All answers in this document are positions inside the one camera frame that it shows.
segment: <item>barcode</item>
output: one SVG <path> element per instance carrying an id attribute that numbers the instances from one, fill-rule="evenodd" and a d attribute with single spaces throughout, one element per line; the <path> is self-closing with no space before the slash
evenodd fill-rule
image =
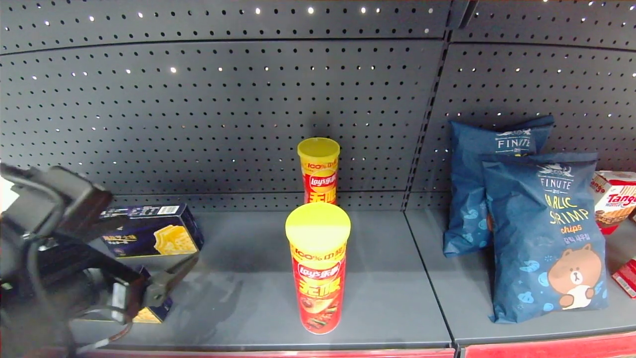
<path id="1" fill-rule="evenodd" d="M 636 291 L 634 291 L 622 277 L 615 275 L 614 278 L 616 279 L 616 282 L 618 282 L 618 284 L 623 288 L 623 290 L 625 290 L 625 292 L 630 295 L 630 297 L 636 297 Z"/>
<path id="2" fill-rule="evenodd" d="M 179 206 L 162 206 L 157 215 L 174 214 L 179 210 Z"/>

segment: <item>pegboard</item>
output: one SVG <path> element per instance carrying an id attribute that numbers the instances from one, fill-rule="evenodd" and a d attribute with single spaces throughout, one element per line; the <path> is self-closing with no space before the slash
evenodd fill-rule
<path id="1" fill-rule="evenodd" d="M 452 41 L 636 50 L 633 1 L 480 1 Z"/>
<path id="2" fill-rule="evenodd" d="M 303 193 L 116 196 L 113 205 L 186 203 L 193 211 L 290 211 L 303 203 Z M 342 192 L 346 210 L 399 210 L 403 192 Z"/>
<path id="3" fill-rule="evenodd" d="M 338 188 L 405 190 L 438 40 L 69 48 L 0 59 L 2 160 L 116 194 L 302 190 L 296 146 L 342 146 Z"/>
<path id="4" fill-rule="evenodd" d="M 449 1 L 11 1 L 2 54 L 139 43 L 300 38 L 442 38 Z"/>
<path id="5" fill-rule="evenodd" d="M 450 190 L 448 120 L 496 129 L 548 114 L 544 152 L 598 152 L 600 169 L 636 170 L 636 54 L 451 44 L 413 191 Z"/>
<path id="6" fill-rule="evenodd" d="M 452 195 L 450 192 L 412 192 L 408 196 L 407 209 L 448 209 Z"/>

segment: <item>lay's potato chip canister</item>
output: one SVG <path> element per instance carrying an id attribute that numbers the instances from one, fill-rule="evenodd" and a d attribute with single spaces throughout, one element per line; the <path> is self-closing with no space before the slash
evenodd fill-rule
<path id="1" fill-rule="evenodd" d="M 349 216 L 332 204 L 304 204 L 289 214 L 285 232 L 300 321 L 311 333 L 329 333 L 342 314 Z"/>
<path id="2" fill-rule="evenodd" d="M 304 203 L 336 203 L 340 145 L 329 138 L 309 138 L 298 144 L 303 170 Z"/>

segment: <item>tango wafer box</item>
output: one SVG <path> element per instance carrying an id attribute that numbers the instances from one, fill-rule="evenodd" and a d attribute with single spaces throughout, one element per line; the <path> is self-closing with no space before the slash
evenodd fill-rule
<path id="1" fill-rule="evenodd" d="M 636 173 L 597 171 L 591 190 L 595 220 L 603 234 L 611 234 L 636 207 Z"/>
<path id="2" fill-rule="evenodd" d="M 101 218 L 128 215 L 131 220 L 102 235 L 117 257 L 193 254 L 203 246 L 203 235 L 185 204 L 109 208 Z"/>

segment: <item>shelf surface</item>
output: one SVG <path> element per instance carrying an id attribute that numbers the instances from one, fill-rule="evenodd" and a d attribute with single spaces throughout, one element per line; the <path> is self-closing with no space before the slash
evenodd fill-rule
<path id="1" fill-rule="evenodd" d="M 157 350 L 294 350 L 449 347 L 450 336 L 404 215 L 352 211 L 342 321 L 323 336 L 300 323 L 287 213 L 196 213 L 200 262 L 172 297 L 162 324 L 135 324 L 112 347 Z M 178 257 L 127 259 L 150 269 Z M 119 331 L 76 321 L 81 343 Z"/>
<path id="2" fill-rule="evenodd" d="M 409 210 L 406 218 L 424 259 L 426 270 L 450 332 L 459 345 L 571 338 L 636 331 L 636 301 L 607 279 L 609 307 L 598 311 L 551 313 L 520 324 L 495 324 L 491 282 L 492 251 L 447 259 L 442 254 L 442 234 L 448 222 L 445 210 Z M 623 222 L 607 237 L 610 273 L 636 255 L 636 225 Z"/>

